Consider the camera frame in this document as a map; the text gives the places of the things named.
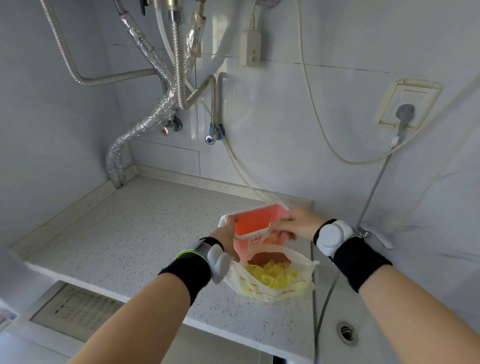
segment speckled countertop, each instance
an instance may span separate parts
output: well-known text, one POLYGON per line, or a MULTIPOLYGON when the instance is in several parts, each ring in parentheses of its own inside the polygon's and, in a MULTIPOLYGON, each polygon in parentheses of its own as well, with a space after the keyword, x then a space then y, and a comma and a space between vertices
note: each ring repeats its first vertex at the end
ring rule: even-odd
MULTIPOLYGON (((25 258, 33 269, 126 302, 225 213, 261 201, 137 175, 25 258)), ((310 243, 286 246, 310 257, 310 243)), ((209 283, 185 324, 284 357, 314 358, 312 295, 263 303, 209 283)))

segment person's right hand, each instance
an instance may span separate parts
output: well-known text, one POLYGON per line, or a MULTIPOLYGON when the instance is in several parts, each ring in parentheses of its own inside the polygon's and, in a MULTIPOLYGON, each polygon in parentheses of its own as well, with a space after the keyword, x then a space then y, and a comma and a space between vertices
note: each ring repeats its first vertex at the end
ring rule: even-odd
POLYGON ((290 239, 300 236, 312 241, 317 230, 326 221, 309 209, 297 207, 285 212, 279 220, 272 222, 269 231, 279 236, 286 233, 290 239))

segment outlet cover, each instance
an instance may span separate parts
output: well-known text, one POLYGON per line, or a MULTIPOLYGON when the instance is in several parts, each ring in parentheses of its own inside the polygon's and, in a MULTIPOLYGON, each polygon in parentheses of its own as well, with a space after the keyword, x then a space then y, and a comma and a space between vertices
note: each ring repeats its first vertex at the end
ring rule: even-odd
POLYGON ((441 90, 441 85, 429 81, 414 79, 395 81, 385 94, 376 121, 396 126, 400 123, 395 116, 398 107, 412 104, 415 107, 415 117, 408 124, 408 128, 418 129, 441 90))

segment sink drain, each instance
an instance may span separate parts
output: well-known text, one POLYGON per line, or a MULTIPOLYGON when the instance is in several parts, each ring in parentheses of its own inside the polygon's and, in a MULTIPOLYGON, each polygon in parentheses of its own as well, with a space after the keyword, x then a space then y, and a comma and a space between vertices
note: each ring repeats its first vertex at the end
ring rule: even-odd
POLYGON ((348 346, 357 346, 359 343, 358 333, 348 322, 340 321, 336 325, 336 333, 340 340, 348 346))

